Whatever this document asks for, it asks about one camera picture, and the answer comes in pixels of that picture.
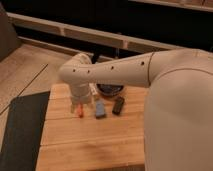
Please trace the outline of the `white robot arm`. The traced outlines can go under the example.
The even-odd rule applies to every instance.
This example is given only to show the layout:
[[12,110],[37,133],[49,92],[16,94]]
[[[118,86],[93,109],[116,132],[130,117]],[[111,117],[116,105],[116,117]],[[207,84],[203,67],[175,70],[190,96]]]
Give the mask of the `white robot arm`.
[[158,51],[92,64],[77,54],[59,70],[76,102],[90,83],[149,89],[144,106],[146,171],[213,171],[213,53]]

